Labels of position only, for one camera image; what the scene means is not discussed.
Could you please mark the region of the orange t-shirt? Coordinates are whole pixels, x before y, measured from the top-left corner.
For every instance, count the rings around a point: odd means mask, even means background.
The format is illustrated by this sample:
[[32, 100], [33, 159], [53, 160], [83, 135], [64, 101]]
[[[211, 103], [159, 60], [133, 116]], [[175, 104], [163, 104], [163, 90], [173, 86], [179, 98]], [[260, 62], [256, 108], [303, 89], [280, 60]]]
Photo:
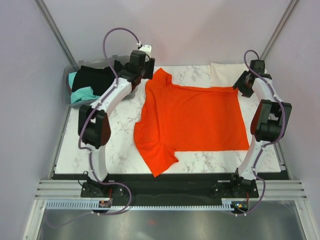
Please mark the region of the orange t-shirt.
[[145, 85], [134, 144], [154, 177], [175, 164], [176, 152], [246, 151], [249, 141], [238, 91], [173, 83], [158, 69]]

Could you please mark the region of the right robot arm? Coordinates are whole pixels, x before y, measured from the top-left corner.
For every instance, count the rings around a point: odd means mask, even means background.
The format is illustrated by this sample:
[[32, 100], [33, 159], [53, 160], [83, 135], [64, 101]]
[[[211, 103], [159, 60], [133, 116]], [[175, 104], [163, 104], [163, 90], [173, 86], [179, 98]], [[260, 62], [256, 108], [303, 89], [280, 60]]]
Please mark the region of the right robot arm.
[[265, 62], [251, 60], [233, 85], [243, 97], [256, 94], [259, 105], [250, 124], [251, 143], [241, 165], [236, 169], [229, 184], [230, 193], [238, 198], [257, 197], [258, 170], [266, 149], [284, 136], [292, 105], [284, 102], [276, 93], [272, 77], [265, 73]]

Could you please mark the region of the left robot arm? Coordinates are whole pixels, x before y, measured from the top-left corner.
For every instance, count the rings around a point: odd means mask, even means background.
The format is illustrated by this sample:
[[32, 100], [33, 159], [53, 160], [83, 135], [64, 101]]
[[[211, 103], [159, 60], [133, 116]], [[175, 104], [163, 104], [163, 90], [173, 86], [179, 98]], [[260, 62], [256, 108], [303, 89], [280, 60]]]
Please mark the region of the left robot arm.
[[104, 181], [108, 176], [106, 144], [111, 137], [109, 117], [116, 106], [133, 93], [143, 79], [151, 79], [155, 59], [150, 45], [133, 50], [129, 61], [114, 75], [108, 89], [90, 105], [82, 105], [78, 111], [78, 148], [87, 150], [89, 170], [82, 183], [81, 197], [106, 198], [112, 185]]

